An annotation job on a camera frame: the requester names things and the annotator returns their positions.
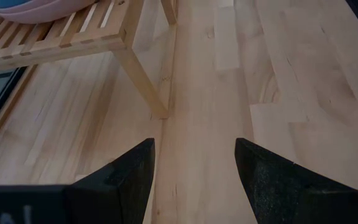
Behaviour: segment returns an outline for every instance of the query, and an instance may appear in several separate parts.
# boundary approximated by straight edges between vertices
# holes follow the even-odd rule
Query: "wooden bench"
[[[66,18],[36,25],[0,17],[0,71],[29,66],[0,113],[0,128],[38,64],[107,51],[114,53],[153,114],[167,118],[167,106],[132,50],[143,3],[101,0]],[[176,1],[161,3],[169,25],[176,29]]]

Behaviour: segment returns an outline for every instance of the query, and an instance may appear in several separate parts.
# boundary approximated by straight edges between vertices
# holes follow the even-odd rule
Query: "wooden floor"
[[[234,159],[245,137],[358,189],[358,20],[346,2],[178,4],[171,117],[151,117],[112,54],[45,64],[0,131],[0,184],[71,183],[154,137],[145,223],[256,223]],[[146,0],[135,51],[155,86],[168,35]]]

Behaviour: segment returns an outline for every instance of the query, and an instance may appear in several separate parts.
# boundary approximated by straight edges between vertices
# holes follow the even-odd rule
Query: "blue object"
[[[30,0],[0,0],[0,9],[5,9],[8,7],[18,6],[29,2]]]

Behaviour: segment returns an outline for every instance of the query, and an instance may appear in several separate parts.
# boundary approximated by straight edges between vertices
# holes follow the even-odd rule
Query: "light wood floor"
[[[343,0],[179,0],[171,117],[112,54],[40,67],[0,131],[0,184],[71,183],[154,137],[145,223],[256,223],[245,137],[358,189],[358,20]],[[135,46],[158,86],[169,35],[146,0]]]

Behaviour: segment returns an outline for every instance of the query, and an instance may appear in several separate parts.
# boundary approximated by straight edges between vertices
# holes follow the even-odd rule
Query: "bench leg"
[[[168,111],[159,99],[157,91],[153,87],[153,84],[149,80],[133,50],[114,50],[113,53],[141,96],[148,103],[151,111],[160,118],[167,118],[169,116]]]
[[[175,8],[171,0],[161,0],[162,7],[164,8],[165,16],[169,25],[174,25],[177,22]]]

